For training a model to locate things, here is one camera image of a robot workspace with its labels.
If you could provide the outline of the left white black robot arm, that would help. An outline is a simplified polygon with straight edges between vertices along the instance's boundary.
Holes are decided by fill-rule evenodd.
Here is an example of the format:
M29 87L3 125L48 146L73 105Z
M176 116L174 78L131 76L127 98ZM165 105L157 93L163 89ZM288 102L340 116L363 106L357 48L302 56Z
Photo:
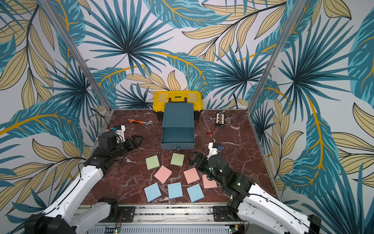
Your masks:
M142 136L124 139L114 131L98 138L98 147L84 163L77 178L41 214L24 223L26 234L84 234L101 221L120 221L123 214L116 199L100 199L92 208L74 216L91 189L104 177L115 159L140 147Z

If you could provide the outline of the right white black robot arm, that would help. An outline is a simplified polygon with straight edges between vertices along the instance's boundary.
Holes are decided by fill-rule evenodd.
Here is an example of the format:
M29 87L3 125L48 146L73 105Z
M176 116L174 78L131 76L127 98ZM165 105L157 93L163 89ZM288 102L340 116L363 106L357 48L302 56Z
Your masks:
M252 179L231 169L221 156L193 152L190 164L217 182L230 198L227 216L255 224L273 234L318 234L321 219L297 212L263 190Z

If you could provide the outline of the green sticky note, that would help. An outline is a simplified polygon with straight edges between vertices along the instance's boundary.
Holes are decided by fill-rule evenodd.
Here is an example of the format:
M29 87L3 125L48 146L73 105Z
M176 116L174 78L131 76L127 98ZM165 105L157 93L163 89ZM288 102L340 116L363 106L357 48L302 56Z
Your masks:
M173 153L170 164L182 167L184 163L184 158L185 155L183 154Z
M146 158L147 170L160 167L158 155Z

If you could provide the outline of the teal yellow drawer cabinet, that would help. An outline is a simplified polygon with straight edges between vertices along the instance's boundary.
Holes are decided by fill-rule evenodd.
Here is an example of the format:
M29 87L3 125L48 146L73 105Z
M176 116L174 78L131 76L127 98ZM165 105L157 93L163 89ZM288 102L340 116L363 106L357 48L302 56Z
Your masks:
M194 110L192 103L167 103L162 123L163 150L193 150L195 148Z

